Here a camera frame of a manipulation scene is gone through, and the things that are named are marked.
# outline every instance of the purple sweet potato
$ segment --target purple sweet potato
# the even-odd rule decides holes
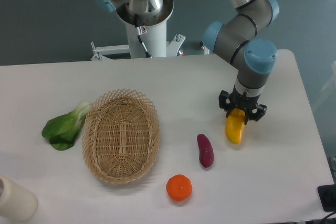
[[[212,149],[209,139],[204,135],[200,134],[197,136],[197,142],[199,149],[199,161],[201,165],[208,168],[214,162],[214,150]]]

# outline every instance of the white bottle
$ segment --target white bottle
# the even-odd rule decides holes
[[[37,198],[31,191],[0,175],[0,216],[26,221],[36,208]]]

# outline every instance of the yellow bell pepper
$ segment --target yellow bell pepper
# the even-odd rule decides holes
[[[233,144],[240,144],[245,128],[245,112],[240,109],[233,109],[227,117],[225,134]]]

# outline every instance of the metal bracket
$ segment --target metal bracket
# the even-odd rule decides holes
[[[201,41],[201,43],[200,43],[200,47],[201,47],[201,50],[204,51],[204,54],[205,54],[205,55],[209,55],[209,54],[210,54],[210,49],[208,49],[208,48],[203,44],[202,41]]]
[[[184,35],[176,34],[174,39],[167,45],[167,57],[176,57],[182,55],[183,51],[180,51],[180,49],[184,41]]]
[[[185,36],[181,34],[176,34],[171,42],[167,41],[167,57],[176,57],[183,54],[181,45],[184,41]],[[91,60],[111,60],[110,58],[105,57],[105,55],[127,54],[130,52],[129,45],[95,47],[92,41],[91,47],[93,53]]]

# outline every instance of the black cable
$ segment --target black cable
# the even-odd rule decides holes
[[[140,27],[138,14],[134,14],[134,26],[136,28]],[[138,40],[139,40],[140,44],[142,44],[142,48],[145,51],[146,57],[147,58],[152,58],[152,56],[150,55],[150,53],[147,50],[147,47],[146,47],[145,43],[142,41],[140,35],[138,35]]]
[[[332,215],[334,215],[334,214],[336,214],[336,211],[335,211],[335,212],[332,212],[331,214],[328,214],[327,216],[325,216],[325,217],[320,221],[319,224],[325,224],[326,220],[327,220],[330,216],[332,216]]]

